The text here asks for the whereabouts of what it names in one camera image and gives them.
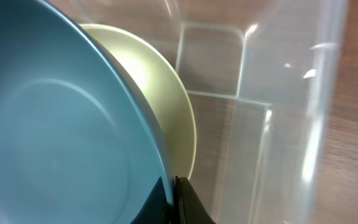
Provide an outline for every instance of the clear plastic container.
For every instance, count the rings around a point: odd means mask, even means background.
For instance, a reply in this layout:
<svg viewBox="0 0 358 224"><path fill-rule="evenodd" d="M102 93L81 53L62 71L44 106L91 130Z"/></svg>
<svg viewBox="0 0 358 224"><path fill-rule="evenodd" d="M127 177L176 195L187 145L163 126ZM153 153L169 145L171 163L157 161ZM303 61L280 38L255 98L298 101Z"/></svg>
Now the clear plastic container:
<svg viewBox="0 0 358 224"><path fill-rule="evenodd" d="M190 179L217 223L306 223L346 0L51 0L176 69L196 116Z"/></svg>

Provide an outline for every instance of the blue bowl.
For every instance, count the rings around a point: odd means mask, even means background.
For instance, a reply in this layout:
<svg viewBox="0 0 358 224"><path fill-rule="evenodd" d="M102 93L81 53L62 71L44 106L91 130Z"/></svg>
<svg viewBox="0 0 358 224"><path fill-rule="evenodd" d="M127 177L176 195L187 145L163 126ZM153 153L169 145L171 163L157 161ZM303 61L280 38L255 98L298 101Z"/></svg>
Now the blue bowl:
<svg viewBox="0 0 358 224"><path fill-rule="evenodd" d="M172 176L138 89L41 0L0 0L0 223L130 223Z"/></svg>

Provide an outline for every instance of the cream-colored bowl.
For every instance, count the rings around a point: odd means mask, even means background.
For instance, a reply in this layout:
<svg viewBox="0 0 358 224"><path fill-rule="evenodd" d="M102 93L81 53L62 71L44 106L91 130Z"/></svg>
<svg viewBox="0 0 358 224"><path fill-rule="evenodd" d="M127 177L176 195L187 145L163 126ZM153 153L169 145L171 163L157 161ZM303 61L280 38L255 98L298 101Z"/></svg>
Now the cream-colored bowl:
<svg viewBox="0 0 358 224"><path fill-rule="evenodd" d="M101 24L80 26L136 82L161 127L173 175L190 178L196 156L196 124L189 97L175 70L157 50L134 34Z"/></svg>

